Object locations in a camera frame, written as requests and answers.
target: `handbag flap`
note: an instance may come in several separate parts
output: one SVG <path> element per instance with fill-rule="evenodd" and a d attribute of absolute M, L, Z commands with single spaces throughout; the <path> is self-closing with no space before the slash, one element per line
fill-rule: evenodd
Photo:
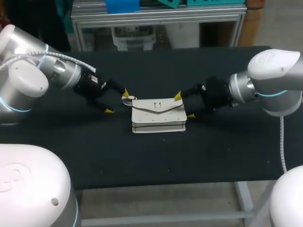
<path fill-rule="evenodd" d="M 133 100 L 132 105 L 136 109 L 161 113 L 182 106 L 183 101 L 178 100 L 175 102 L 174 98 L 138 99 L 138 100 Z"/>

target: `wire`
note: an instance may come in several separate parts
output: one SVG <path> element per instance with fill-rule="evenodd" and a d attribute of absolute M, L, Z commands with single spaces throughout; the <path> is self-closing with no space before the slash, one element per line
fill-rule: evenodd
<path fill-rule="evenodd" d="M 287 172 L 286 163 L 284 159 L 284 117 L 280 117 L 280 156 L 284 173 Z"/>
<path fill-rule="evenodd" d="M 78 59 L 72 58 L 70 56 L 61 54 L 61 53 L 54 53 L 54 52 L 48 52 L 48 51 L 36 51 L 36 52 L 31 52 L 31 53 L 27 53 L 27 55 L 29 56 L 37 56 L 37 55 L 47 55 L 47 56 L 53 56 L 53 57 L 57 57 L 57 58 L 61 58 L 64 60 L 68 60 L 68 61 L 72 61 L 78 65 L 82 65 L 86 68 L 88 68 L 90 71 L 92 72 L 96 72 L 96 69 L 82 61 L 79 61 Z"/>
<path fill-rule="evenodd" d="M 92 67 L 92 66 L 90 66 L 90 65 L 88 65 L 88 64 L 86 64 L 82 61 L 79 61 L 75 58 L 72 58 L 70 56 L 67 56 L 67 55 L 64 55 L 64 54 L 61 54 L 61 53 L 45 52 L 45 51 L 44 52 L 43 51 L 31 52 L 31 53 L 21 54 L 21 55 L 18 55 L 16 57 L 12 57 L 0 66 L 0 72 L 3 71 L 9 65 L 11 65 L 11 64 L 13 64 L 13 63 L 15 63 L 19 60 L 28 58 L 29 56 L 38 56 L 38 55 L 53 56 L 53 57 L 61 58 L 61 59 L 64 59 L 64 60 L 72 61 L 72 62 L 74 62 L 78 65 L 82 65 L 82 66 L 88 68 L 90 71 L 96 73 L 96 69 L 94 67 Z"/>

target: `blue object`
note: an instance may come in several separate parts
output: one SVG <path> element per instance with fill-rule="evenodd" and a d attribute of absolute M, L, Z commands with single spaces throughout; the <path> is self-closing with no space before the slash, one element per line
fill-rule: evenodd
<path fill-rule="evenodd" d="M 158 0 L 159 2 L 170 6 L 172 8 L 177 8 L 181 0 Z"/>
<path fill-rule="evenodd" d="M 139 0 L 106 0 L 108 13 L 129 13 L 139 11 Z"/>
<path fill-rule="evenodd" d="M 244 3 L 245 0 L 187 0 L 188 6 Z"/>
<path fill-rule="evenodd" d="M 263 97 L 275 97 L 275 96 L 279 96 L 279 95 L 285 93 L 286 91 L 287 91 L 287 90 L 281 91 L 281 92 L 279 92 L 279 93 L 275 93 L 275 94 L 272 94 L 272 95 L 264 95 L 264 94 L 261 94 L 261 93 L 258 92 L 258 95 L 259 95 L 259 96 L 263 96 Z"/>

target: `black tabletop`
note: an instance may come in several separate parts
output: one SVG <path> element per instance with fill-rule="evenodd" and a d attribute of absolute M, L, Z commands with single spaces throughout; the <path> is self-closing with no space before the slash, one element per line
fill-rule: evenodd
<path fill-rule="evenodd" d="M 245 70 L 268 47 L 205 48 L 167 52 L 70 53 L 124 84 L 140 99 L 170 98 L 216 75 Z M 133 134 L 131 109 L 109 92 L 105 115 L 71 91 L 51 88 L 28 118 L 0 127 L 1 143 L 49 149 L 66 164 L 76 189 L 171 183 L 272 180 L 282 174 L 279 118 L 258 102 L 188 119 L 185 132 Z M 187 100 L 186 109 L 201 104 Z M 288 168 L 303 164 L 303 109 L 285 118 Z"/>

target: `gray floor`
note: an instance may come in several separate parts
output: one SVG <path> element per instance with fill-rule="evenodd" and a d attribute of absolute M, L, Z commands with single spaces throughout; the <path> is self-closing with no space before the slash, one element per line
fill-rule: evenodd
<path fill-rule="evenodd" d="M 255 44 L 303 51 L 302 27 L 302 0 L 266 0 L 265 14 Z M 267 184 L 268 182 L 249 182 L 254 203 Z M 84 190 L 80 193 L 82 218 L 239 210 L 232 183 L 128 187 Z M 241 220 L 225 220 L 145 226 L 242 227 L 243 223 Z"/>

